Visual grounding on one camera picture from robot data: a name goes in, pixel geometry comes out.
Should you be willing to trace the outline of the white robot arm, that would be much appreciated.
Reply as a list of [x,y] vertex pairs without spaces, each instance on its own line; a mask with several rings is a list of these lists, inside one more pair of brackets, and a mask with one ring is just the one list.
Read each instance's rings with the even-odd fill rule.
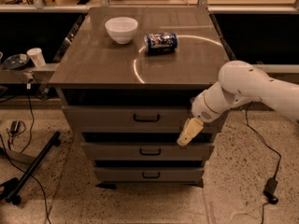
[[192,117],[186,120],[177,143],[187,146],[205,123],[252,101],[267,105],[294,123],[299,122],[297,84],[271,78],[249,63],[231,61],[220,69],[215,84],[192,99]]

